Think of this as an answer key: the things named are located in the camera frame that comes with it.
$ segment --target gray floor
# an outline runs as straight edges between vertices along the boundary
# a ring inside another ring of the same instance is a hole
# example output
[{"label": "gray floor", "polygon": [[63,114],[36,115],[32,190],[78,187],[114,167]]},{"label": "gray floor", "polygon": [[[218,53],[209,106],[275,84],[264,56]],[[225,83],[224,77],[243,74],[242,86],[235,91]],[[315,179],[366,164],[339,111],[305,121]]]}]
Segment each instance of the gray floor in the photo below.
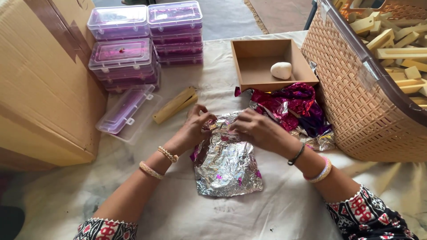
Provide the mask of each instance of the gray floor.
[{"label": "gray floor", "polygon": [[[243,0],[198,0],[203,14],[203,40],[262,35]],[[123,6],[121,0],[93,0],[96,7]],[[159,3],[182,2],[157,0]]]}]

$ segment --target bracelet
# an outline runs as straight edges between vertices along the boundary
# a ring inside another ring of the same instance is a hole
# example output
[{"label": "bracelet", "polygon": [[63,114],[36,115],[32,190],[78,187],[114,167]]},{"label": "bracelet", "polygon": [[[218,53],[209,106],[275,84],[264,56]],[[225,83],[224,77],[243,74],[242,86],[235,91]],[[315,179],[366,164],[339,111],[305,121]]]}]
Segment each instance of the bracelet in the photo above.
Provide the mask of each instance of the bracelet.
[{"label": "bracelet", "polygon": [[162,180],[164,178],[163,175],[158,174],[156,171],[151,169],[149,166],[147,166],[143,161],[139,163],[139,167],[146,173],[150,174],[151,176]]},{"label": "bracelet", "polygon": [[295,163],[295,161],[299,158],[299,156],[301,156],[302,152],[304,151],[304,148],[305,148],[305,143],[302,143],[302,147],[301,147],[301,150],[299,150],[299,153],[291,160],[288,160],[289,166],[292,166]]},{"label": "bracelet", "polygon": [[176,163],[176,161],[178,161],[178,156],[177,155],[174,155],[174,156],[172,156],[172,154],[170,154],[168,151],[166,151],[166,149],[164,149],[162,146],[159,146],[158,148],[157,148],[157,150],[159,150],[161,153],[163,153],[167,158],[169,158],[169,160],[172,162],[172,163]]},{"label": "bracelet", "polygon": [[325,168],[323,169],[323,171],[315,178],[313,179],[309,179],[309,178],[305,178],[305,180],[311,182],[311,183],[317,183],[323,179],[326,178],[326,176],[329,175],[330,170],[332,169],[332,163],[330,162],[330,160],[326,157],[322,157],[325,160]]}]

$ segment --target printed sleeve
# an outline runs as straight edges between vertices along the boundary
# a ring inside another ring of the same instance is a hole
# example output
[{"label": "printed sleeve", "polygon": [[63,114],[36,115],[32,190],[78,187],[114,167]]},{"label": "printed sleeve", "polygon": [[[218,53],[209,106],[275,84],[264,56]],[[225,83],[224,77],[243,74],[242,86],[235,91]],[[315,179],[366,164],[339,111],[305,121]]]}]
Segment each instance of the printed sleeve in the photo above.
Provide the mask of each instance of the printed sleeve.
[{"label": "printed sleeve", "polygon": [[138,225],[91,218],[77,228],[73,240],[135,240]]},{"label": "printed sleeve", "polygon": [[419,240],[402,216],[388,208],[363,185],[350,200],[327,203],[326,207],[342,237],[349,240]]}]

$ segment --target white cloth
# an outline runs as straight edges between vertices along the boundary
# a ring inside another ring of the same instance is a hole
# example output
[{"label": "white cloth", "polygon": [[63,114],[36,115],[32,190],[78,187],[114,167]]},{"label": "white cloth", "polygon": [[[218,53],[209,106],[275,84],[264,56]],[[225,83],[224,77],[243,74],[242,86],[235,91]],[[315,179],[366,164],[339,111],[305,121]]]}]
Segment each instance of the white cloth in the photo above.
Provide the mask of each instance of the white cloth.
[{"label": "white cloth", "polygon": [[[243,39],[293,38],[301,46],[305,35],[289,32]],[[214,114],[246,108],[248,96],[234,97],[238,81],[230,39],[205,42],[204,61],[204,66],[164,68],[158,94],[168,101],[193,85],[199,103]],[[160,126],[151,123],[135,146],[104,135],[92,164],[21,174],[3,198],[5,205],[26,212],[17,239],[72,239],[77,226],[91,217],[139,161],[175,134],[185,117],[186,111],[181,111]],[[147,203],[137,239],[341,239],[320,195],[282,157],[255,149],[264,190],[217,198],[197,194],[189,154],[172,165]],[[321,155],[399,211],[420,239],[427,237],[425,164],[360,162],[339,150]]]}]

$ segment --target plastic basket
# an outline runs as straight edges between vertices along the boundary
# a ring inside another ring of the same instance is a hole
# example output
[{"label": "plastic basket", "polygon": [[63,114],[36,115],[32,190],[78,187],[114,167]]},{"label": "plastic basket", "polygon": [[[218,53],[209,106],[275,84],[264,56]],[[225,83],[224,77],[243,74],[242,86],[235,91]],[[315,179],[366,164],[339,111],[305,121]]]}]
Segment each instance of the plastic basket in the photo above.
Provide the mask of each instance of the plastic basket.
[{"label": "plastic basket", "polygon": [[[341,13],[360,12],[349,9]],[[378,11],[425,19],[427,2],[385,0]],[[335,142],[362,161],[427,161],[427,111],[416,105],[359,40],[328,0],[318,10],[301,52],[317,64],[317,100],[333,125]]]}]

